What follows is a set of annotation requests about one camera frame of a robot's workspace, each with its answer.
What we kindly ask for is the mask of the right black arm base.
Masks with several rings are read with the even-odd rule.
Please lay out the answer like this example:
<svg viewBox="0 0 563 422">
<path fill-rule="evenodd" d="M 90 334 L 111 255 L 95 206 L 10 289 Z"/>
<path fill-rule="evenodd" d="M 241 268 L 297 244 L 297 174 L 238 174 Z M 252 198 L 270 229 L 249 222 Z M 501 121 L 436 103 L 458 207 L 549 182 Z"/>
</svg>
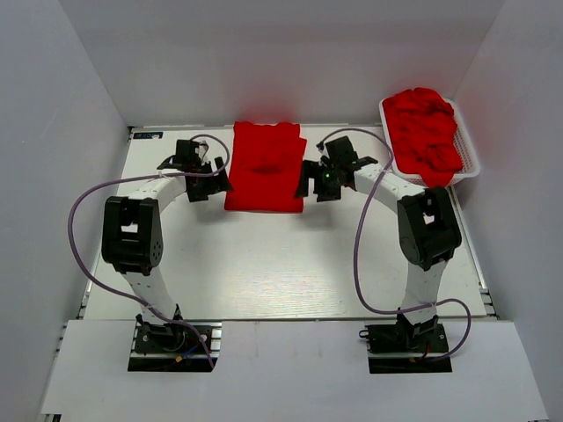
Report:
<svg viewBox="0 0 563 422">
<path fill-rule="evenodd" d="M 358 336 L 367 344 L 371 375 L 446 374 L 452 372 L 450 351 L 442 324 L 415 338 L 395 324 L 370 324 Z"/>
</svg>

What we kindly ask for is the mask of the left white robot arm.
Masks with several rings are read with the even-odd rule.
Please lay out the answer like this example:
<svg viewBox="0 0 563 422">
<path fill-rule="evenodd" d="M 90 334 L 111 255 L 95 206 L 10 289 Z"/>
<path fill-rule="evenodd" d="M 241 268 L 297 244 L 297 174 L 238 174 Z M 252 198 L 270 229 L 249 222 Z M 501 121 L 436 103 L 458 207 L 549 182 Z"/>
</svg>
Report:
<svg viewBox="0 0 563 422">
<path fill-rule="evenodd" d="M 186 331 L 179 305 L 170 296 L 159 264 L 164 254 L 161 213 L 178 197 L 190 203 L 232 190 L 222 157 L 207 158 L 203 135 L 176 141 L 175 154 L 157 168 L 164 174 L 128 196 L 106 200 L 101 252 L 140 301 L 137 322 L 158 339 L 178 341 Z"/>
</svg>

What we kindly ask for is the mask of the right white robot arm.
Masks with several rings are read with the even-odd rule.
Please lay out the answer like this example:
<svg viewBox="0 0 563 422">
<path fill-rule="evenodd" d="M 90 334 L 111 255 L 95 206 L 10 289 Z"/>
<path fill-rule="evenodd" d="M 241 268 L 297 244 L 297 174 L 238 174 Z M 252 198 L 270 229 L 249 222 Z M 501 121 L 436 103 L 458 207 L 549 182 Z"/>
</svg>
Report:
<svg viewBox="0 0 563 422">
<path fill-rule="evenodd" d="M 318 161 L 302 163 L 296 197 L 314 193 L 319 202 L 340 200 L 343 188 L 390 209 L 407 263 L 402 303 L 395 324 L 372 325 L 366 338 L 373 353 L 427 353 L 440 336 L 436 305 L 442 275 L 462 236 L 445 188 L 424 188 L 388 172 L 375 158 L 360 157 L 343 136 L 320 143 Z"/>
</svg>

